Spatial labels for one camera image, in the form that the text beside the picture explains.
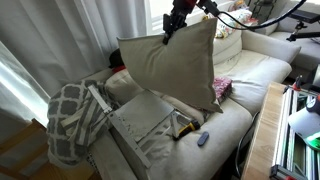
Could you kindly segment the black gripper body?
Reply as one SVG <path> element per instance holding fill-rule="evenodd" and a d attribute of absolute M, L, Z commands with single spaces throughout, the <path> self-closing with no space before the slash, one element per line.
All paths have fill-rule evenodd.
<path fill-rule="evenodd" d="M 165 45 L 177 30 L 187 26 L 186 17 L 192 13 L 195 6 L 202 9 L 205 14 L 211 13 L 215 17 L 220 14 L 217 4 L 212 0 L 173 0 L 173 9 L 170 14 L 163 15 Z"/>

